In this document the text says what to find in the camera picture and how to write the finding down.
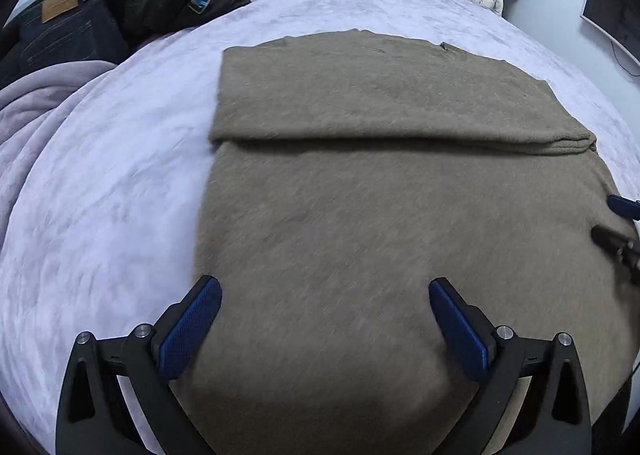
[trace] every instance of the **computer screen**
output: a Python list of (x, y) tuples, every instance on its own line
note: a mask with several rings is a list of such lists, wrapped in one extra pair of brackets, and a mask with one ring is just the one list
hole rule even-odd
[(582, 16), (640, 61), (640, 16), (626, 0), (587, 0)]

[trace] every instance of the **gray-brown sweater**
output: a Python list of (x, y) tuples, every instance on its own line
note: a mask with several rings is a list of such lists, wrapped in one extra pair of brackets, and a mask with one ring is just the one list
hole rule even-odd
[(546, 82), (446, 44), (284, 38), (225, 51), (211, 139), (194, 274), (223, 304), (178, 395), (218, 453), (430, 453), (476, 389), (436, 276), (520, 335), (569, 332), (592, 419), (628, 376), (638, 295), (590, 228), (636, 232)]

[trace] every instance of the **blue gripper pad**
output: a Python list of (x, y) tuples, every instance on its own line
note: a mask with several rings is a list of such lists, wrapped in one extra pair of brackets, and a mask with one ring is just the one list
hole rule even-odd
[(466, 377), (484, 383), (495, 359), (494, 326), (478, 307), (467, 305), (446, 278), (429, 284), (429, 301), (447, 347)]
[(620, 195), (609, 195), (607, 197), (609, 209), (625, 219), (640, 220), (640, 202), (625, 199)]
[(180, 303), (155, 324), (152, 354), (165, 381), (177, 379), (196, 353), (222, 304), (222, 288), (213, 276), (202, 276)]

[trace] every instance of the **jeans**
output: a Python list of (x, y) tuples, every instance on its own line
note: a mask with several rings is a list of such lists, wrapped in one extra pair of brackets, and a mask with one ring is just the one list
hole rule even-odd
[(104, 0), (78, 0), (78, 6), (42, 23), (42, 5), (21, 12), (20, 40), (0, 61), (0, 89), (56, 63), (104, 60), (121, 63), (129, 46)]

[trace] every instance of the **bed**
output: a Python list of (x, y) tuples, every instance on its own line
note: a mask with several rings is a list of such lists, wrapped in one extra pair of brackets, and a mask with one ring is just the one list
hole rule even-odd
[[(44, 138), (35, 130), (0, 145), (42, 145), (31, 152), (19, 195), (0, 208), (7, 219), (0, 392), (49, 453), (76, 335), (116, 337), (153, 323), (191, 286), (198, 207), (215, 160), (207, 133), (222, 51), (353, 28), (449, 42), (545, 79), (596, 133), (620, 193), (640, 198), (640, 148), (604, 95), (576, 68), (466, 0), (252, 0), (158, 38), (34, 118), (33, 128), (48, 128)], [(149, 449), (161, 453), (140, 412), (134, 416)]]

